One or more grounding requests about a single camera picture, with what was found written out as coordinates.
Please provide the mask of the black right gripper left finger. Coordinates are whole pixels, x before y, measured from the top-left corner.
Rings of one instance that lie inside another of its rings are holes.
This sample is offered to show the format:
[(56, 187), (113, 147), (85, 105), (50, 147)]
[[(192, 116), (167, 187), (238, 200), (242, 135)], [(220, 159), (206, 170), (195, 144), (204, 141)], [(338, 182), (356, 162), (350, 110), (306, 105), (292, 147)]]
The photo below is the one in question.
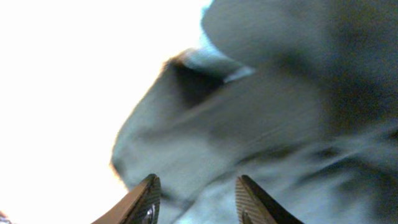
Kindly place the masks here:
[(92, 224), (157, 224), (160, 195), (160, 178), (149, 174)]

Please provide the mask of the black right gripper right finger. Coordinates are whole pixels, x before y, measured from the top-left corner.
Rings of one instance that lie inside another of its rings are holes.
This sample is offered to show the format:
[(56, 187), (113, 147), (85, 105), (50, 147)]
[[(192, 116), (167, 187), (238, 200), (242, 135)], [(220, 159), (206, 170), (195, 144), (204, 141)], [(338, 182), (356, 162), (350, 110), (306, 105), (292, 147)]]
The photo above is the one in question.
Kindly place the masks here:
[(303, 224), (248, 175), (237, 177), (234, 192), (239, 224)]

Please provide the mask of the black t-shirt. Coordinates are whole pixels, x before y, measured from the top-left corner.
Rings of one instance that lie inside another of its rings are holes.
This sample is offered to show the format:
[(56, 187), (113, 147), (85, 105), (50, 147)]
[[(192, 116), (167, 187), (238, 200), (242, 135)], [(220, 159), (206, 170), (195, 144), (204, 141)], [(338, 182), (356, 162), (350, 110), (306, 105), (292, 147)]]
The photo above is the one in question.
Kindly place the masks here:
[(237, 223), (248, 175), (304, 223), (397, 222), (397, 2), (210, 1), (111, 165), (162, 223)]

